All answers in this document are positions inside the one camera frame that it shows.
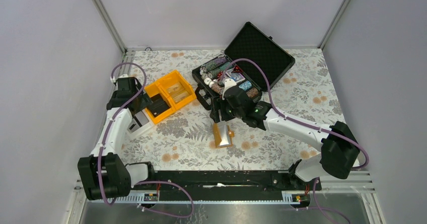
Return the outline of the orange card holder wallet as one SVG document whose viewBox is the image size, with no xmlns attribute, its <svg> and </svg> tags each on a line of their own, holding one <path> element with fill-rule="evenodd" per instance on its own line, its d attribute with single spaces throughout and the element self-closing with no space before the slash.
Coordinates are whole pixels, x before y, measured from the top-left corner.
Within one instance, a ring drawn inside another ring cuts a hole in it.
<svg viewBox="0 0 427 224">
<path fill-rule="evenodd" d="M 233 145 L 234 132 L 230 129 L 226 121 L 214 123 L 212 125 L 212 132 L 216 148 L 231 147 Z"/>
</svg>

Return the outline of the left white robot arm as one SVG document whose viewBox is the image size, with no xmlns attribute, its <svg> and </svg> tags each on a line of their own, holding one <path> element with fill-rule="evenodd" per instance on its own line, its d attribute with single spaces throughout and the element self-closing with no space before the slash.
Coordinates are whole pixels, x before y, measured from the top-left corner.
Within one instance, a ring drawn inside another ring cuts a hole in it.
<svg viewBox="0 0 427 224">
<path fill-rule="evenodd" d="M 143 110 L 151 99 L 136 77 L 127 74 L 114 79 L 116 86 L 106 105 L 106 121 L 96 146 L 89 156 L 78 161 L 78 172 L 89 200 L 126 197 L 138 183 L 143 189 L 156 184 L 151 162 L 124 164 L 121 148 L 131 136 L 143 133 L 152 126 Z"/>
</svg>

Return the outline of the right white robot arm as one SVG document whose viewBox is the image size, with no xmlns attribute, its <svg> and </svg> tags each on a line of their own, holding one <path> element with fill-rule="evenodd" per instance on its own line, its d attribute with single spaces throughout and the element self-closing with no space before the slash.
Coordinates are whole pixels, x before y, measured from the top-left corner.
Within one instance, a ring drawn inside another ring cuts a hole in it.
<svg viewBox="0 0 427 224">
<path fill-rule="evenodd" d="M 319 154 L 298 160 L 289 169 L 290 186 L 297 190 L 317 177 L 346 179 L 361 152 L 344 122 L 328 125 L 308 121 L 281 111 L 272 103 L 254 102 L 239 87 L 227 89 L 224 96 L 212 97 L 210 116 L 216 123 L 240 119 L 249 127 L 285 134 L 315 148 Z"/>
</svg>

